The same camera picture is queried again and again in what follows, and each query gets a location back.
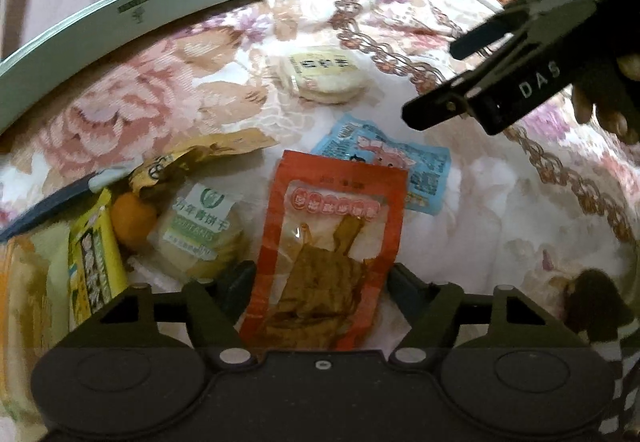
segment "blue snack package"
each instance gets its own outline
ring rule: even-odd
[[[408,170],[404,207],[429,215],[442,209],[451,167],[449,148],[397,143],[371,121],[345,114],[311,153]]]

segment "food wrapper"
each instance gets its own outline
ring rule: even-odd
[[[0,245],[0,401],[21,440],[46,430],[30,390],[31,371],[68,332],[66,245],[57,223]]]
[[[246,247],[238,198],[202,183],[187,183],[151,234],[154,261],[178,279],[215,278]]]
[[[399,143],[375,123],[345,114],[311,153],[405,169],[409,172],[405,207],[429,215],[442,209],[451,167],[449,148]]]
[[[129,185],[133,193],[146,197],[145,193],[161,183],[171,181],[177,185],[186,173],[203,162],[274,145],[276,141],[257,128],[203,135],[180,143],[172,151],[136,168],[130,175]]]
[[[111,192],[71,227],[69,289],[71,324],[76,327],[128,287],[110,217]]]
[[[357,346],[396,259],[405,171],[286,151],[241,327],[256,350]]]
[[[290,94],[319,103],[346,103],[370,85],[353,52],[338,47],[297,48],[274,64]]]

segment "green logo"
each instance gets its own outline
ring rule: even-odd
[[[200,195],[200,203],[208,209],[219,206],[224,199],[225,196],[223,194],[209,188],[205,189]]]

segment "black mechanical device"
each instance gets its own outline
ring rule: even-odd
[[[402,118],[424,130],[466,112],[494,135],[577,83],[640,130],[640,82],[616,63],[640,52],[639,16],[640,0],[515,0],[451,44],[450,53],[463,60],[503,40],[500,48],[475,70],[408,102]]]
[[[255,265],[181,292],[120,294],[33,371],[47,442],[490,442],[599,440],[608,364],[510,286],[468,295],[395,265],[387,286],[412,329],[377,351],[268,352],[233,324]],[[193,348],[159,333],[186,323]],[[488,333],[453,348],[462,324]]]

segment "floral fabric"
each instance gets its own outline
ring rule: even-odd
[[[246,127],[280,142],[252,167],[266,199],[283,149],[310,151],[351,112],[398,141],[450,148],[443,211],[405,215],[398,261],[422,279],[476,293],[509,283],[559,315],[561,283],[599,267],[634,301],[640,149],[578,126],[565,93],[496,137],[472,119],[426,133],[401,121],[404,102],[482,61],[454,60],[447,44],[498,10],[496,0],[241,0],[174,22],[65,82],[0,138],[0,225],[100,167]],[[274,61],[318,44],[353,50],[372,88],[342,106],[287,93]],[[366,345],[389,350],[407,329],[384,298]]]

